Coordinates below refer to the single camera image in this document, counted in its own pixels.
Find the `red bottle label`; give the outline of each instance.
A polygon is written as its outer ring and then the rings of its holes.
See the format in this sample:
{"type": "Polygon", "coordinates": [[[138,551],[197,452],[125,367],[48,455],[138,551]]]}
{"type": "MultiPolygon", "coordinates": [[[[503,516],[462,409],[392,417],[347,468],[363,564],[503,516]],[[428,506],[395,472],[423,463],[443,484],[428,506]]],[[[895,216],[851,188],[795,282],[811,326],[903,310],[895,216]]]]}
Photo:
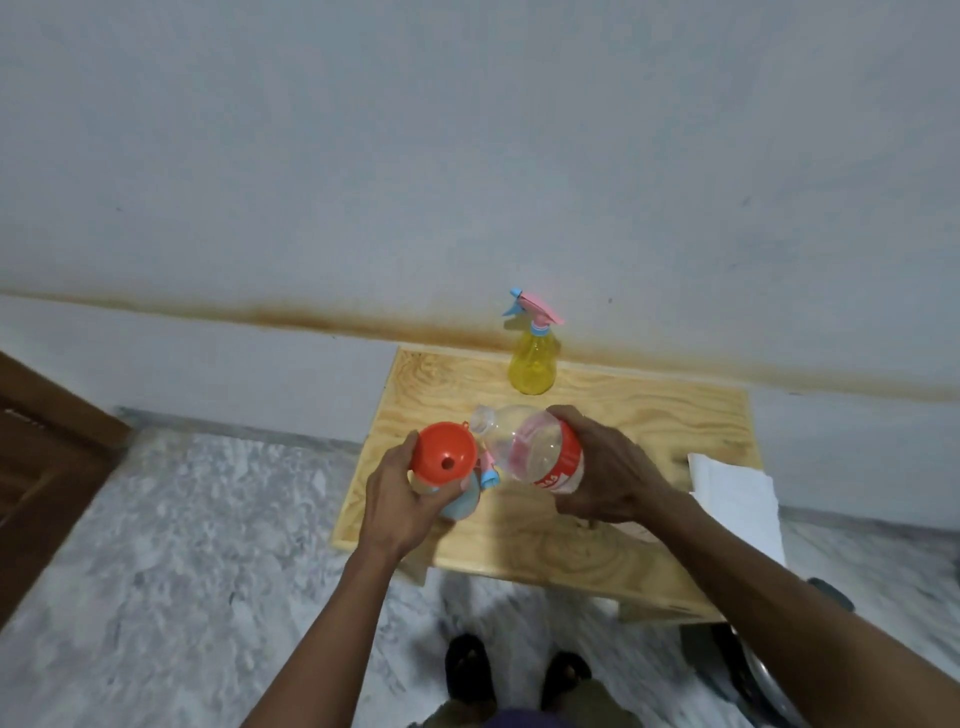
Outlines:
{"type": "Polygon", "coordinates": [[[583,449],[580,447],[580,441],[573,434],[570,425],[560,420],[560,431],[563,438],[560,445],[560,457],[557,458],[557,464],[550,469],[544,477],[534,483],[541,488],[556,490],[560,488],[567,480],[577,472],[580,467],[580,459],[583,456],[583,449]]]}

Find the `slipper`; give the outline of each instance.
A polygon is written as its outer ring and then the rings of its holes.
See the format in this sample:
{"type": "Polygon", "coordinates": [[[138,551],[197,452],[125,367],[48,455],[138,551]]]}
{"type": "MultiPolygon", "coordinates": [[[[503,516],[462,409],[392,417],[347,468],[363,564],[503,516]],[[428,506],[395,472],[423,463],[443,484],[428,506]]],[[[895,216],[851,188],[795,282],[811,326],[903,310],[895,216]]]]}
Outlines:
{"type": "Polygon", "coordinates": [[[560,695],[572,691],[584,680],[592,677],[590,666],[580,655],[573,652],[558,652],[550,661],[543,678],[540,709],[548,710],[560,695]]]}
{"type": "Polygon", "coordinates": [[[476,635],[455,638],[444,658],[446,691],[454,700],[467,705],[496,701],[493,675],[487,650],[476,635]]]}

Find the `wooden table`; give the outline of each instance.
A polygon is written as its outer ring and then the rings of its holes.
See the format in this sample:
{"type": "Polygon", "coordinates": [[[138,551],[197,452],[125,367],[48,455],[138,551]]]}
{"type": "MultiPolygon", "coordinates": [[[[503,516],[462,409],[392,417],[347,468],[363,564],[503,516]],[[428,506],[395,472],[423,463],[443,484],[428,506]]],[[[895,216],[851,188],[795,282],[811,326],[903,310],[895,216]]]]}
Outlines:
{"type": "MultiPolygon", "coordinates": [[[[511,387],[507,364],[481,356],[397,350],[333,530],[334,546],[356,547],[367,477],[387,448],[411,429],[467,420],[481,403],[575,404],[643,446],[666,478],[685,491],[691,488],[690,452],[762,468],[747,394],[741,389],[561,365],[553,388],[530,397],[511,387]]],[[[722,619],[663,545],[644,543],[605,523],[559,516],[548,493],[509,478],[485,492],[469,518],[438,522],[403,570],[422,583],[430,566],[613,598],[624,619],[722,619]]]]}

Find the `wooden door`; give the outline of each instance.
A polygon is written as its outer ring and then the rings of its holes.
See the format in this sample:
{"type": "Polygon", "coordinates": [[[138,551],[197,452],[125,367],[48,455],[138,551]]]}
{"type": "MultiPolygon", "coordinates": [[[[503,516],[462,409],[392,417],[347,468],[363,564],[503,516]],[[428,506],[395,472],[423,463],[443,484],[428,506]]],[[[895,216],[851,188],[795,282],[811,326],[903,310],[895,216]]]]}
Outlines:
{"type": "Polygon", "coordinates": [[[130,428],[0,352],[0,627],[123,453],[130,428]]]}

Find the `pink spray nozzle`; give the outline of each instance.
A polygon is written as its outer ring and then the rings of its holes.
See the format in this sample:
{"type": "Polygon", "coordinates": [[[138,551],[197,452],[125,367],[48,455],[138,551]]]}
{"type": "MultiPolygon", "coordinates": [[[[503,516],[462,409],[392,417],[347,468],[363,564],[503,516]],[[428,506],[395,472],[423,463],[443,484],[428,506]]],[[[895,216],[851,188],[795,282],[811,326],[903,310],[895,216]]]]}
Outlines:
{"type": "Polygon", "coordinates": [[[551,324],[562,324],[564,320],[546,303],[534,296],[532,293],[525,293],[519,288],[511,288],[511,295],[516,299],[514,305],[504,316],[514,316],[521,310],[530,314],[533,320],[534,330],[547,330],[551,324]]]}

